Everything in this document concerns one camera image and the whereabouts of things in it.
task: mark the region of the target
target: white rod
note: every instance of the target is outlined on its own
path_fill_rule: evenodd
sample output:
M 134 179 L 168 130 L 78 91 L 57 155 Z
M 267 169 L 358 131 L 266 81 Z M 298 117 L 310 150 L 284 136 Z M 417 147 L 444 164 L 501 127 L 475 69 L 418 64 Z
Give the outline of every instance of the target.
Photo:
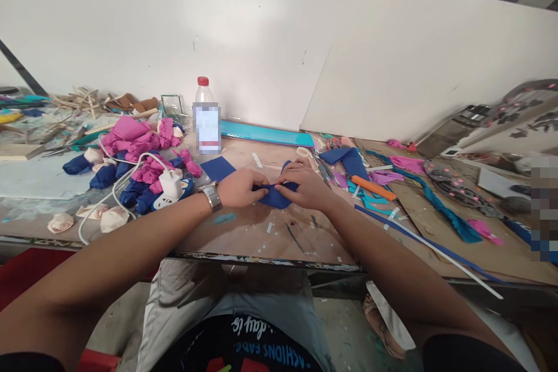
M 422 244 L 424 244 L 426 247 L 431 248 L 432 250 L 434 250 L 437 254 L 441 255 L 444 259 L 450 261 L 451 264 L 454 264 L 455 266 L 457 266 L 457 268 L 459 268 L 459 270 L 461 270 L 464 274 L 466 274 L 467 276 L 469 276 L 471 279 L 473 279 L 476 283 L 478 283 L 480 286 L 482 286 L 483 288 L 485 288 L 488 292 L 490 292 L 492 295 L 494 295 L 495 297 L 497 297 L 498 299 L 504 299 L 504 297 L 502 295 L 500 295 L 499 293 L 497 293 L 494 289 L 492 289 L 490 286 L 486 285 L 486 283 L 484 283 L 482 280 L 480 280 L 477 276 L 475 276 L 473 273 L 469 272 L 467 269 L 465 269 L 462 265 L 460 265 L 458 262 L 456 262 L 455 260 L 453 260 L 451 257 L 449 257 L 447 254 L 445 254 L 444 252 L 438 250 L 436 247 L 434 247 L 432 244 L 430 244 L 428 241 L 426 241 L 424 238 L 422 238 L 420 235 L 415 234 L 414 232 L 412 232 L 410 229 L 408 229 L 407 227 L 401 225 L 400 223 L 398 223 L 395 219 L 391 220 L 391 222 L 397 224 L 399 227 L 401 227 L 402 229 L 404 229 L 405 231 L 407 231 L 410 235 L 412 235 L 413 237 L 415 237 L 417 240 L 419 240 Z

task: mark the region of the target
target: white charger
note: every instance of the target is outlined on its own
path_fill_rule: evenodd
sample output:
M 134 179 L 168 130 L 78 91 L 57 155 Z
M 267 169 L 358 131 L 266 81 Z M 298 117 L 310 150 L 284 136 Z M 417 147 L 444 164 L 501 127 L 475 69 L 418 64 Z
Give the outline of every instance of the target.
M 166 170 L 159 176 L 161 186 L 163 188 L 163 195 L 173 199 L 180 199 L 184 191 L 180 184 L 179 176 L 174 170 Z

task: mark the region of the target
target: floor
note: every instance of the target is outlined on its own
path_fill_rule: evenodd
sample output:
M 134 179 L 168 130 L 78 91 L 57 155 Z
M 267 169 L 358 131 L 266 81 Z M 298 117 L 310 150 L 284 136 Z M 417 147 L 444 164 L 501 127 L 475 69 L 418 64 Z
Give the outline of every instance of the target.
M 106 311 L 87 344 L 90 349 L 121 356 L 117 372 L 135 371 L 148 293 L 148 283 L 133 286 Z M 405 361 L 386 353 L 366 321 L 360 302 L 314 298 L 314 305 L 337 371 L 422 371 L 416 351 L 409 352 Z

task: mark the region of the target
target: black t-shirt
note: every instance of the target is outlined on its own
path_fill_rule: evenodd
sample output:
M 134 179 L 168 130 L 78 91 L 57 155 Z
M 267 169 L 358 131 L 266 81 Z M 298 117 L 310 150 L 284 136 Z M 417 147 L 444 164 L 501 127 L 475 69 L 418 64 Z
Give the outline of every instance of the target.
M 475 338 L 459 334 L 431 337 L 423 348 L 425 372 L 525 371 L 508 355 Z M 62 364 L 39 353 L 0 356 L 0 370 L 65 372 Z M 159 359 L 152 372 L 322 371 L 302 346 L 265 320 L 245 314 L 205 319 Z

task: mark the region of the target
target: leg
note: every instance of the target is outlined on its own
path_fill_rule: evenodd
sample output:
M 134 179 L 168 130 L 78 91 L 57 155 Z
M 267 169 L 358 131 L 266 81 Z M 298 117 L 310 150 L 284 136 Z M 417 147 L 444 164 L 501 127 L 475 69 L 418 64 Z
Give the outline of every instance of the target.
M 227 290 L 220 264 L 163 260 L 151 282 L 137 372 L 149 372 L 170 345 L 202 321 Z

